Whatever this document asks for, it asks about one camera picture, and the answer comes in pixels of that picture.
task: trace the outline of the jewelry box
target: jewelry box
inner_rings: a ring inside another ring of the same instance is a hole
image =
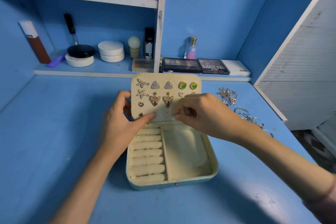
[[[218,171],[209,137],[174,119],[174,108],[188,94],[199,94],[195,74],[139,73],[131,82],[132,116],[156,113],[127,149],[126,175],[145,190],[206,182]]]

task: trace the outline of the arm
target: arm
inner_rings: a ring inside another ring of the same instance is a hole
[[[115,103],[103,119],[102,145],[92,158],[73,191],[51,220],[51,223],[87,223],[107,175],[113,164],[128,147],[136,133],[155,118],[146,114],[136,121],[128,121],[130,92],[120,91]]]
[[[176,120],[198,131],[245,147],[304,201],[318,201],[333,188],[331,173],[242,119],[212,94],[186,95],[179,101],[174,114]]]

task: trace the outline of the gold cap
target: gold cap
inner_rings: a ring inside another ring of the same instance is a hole
[[[196,45],[196,40],[197,40],[197,37],[192,36],[191,39],[190,39],[190,45],[195,46]]]

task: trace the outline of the hand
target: hand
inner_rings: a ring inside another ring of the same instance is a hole
[[[176,120],[197,131],[235,143],[248,135],[249,130],[258,128],[209,93],[186,95],[175,107],[174,115]]]
[[[101,148],[104,149],[104,152],[117,156],[117,158],[128,147],[139,130],[156,116],[154,113],[149,113],[136,121],[129,121],[124,115],[124,111],[131,115],[131,102],[126,100],[130,96],[129,91],[119,91],[114,104],[103,118]]]

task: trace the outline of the jewelry box lid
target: jewelry box lid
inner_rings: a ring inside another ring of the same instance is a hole
[[[136,120],[156,112],[153,121],[175,121],[174,109],[188,94],[200,94],[202,81],[195,74],[138,73],[131,82],[131,112]]]

